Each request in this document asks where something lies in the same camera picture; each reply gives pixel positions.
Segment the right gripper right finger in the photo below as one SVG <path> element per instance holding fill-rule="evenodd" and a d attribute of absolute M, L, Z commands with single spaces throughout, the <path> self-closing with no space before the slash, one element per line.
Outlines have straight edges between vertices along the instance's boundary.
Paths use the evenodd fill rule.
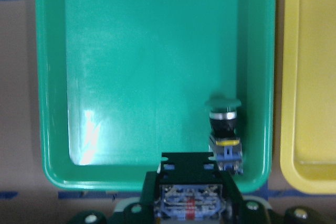
<path fill-rule="evenodd" d="M 305 206 L 289 207 L 280 215 L 261 200 L 244 197 L 230 173 L 218 175 L 223 181 L 225 203 L 220 213 L 221 223 L 335 223 L 334 219 Z"/>

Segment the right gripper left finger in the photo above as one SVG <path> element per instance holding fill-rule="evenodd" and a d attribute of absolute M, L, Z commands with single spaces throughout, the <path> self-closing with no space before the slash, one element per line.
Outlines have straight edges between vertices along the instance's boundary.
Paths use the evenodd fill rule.
<path fill-rule="evenodd" d="M 154 214 L 155 192 L 158 190 L 157 173 L 148 172 L 140 197 L 121 200 L 110 217 L 96 210 L 77 213 L 68 223 L 157 223 Z"/>

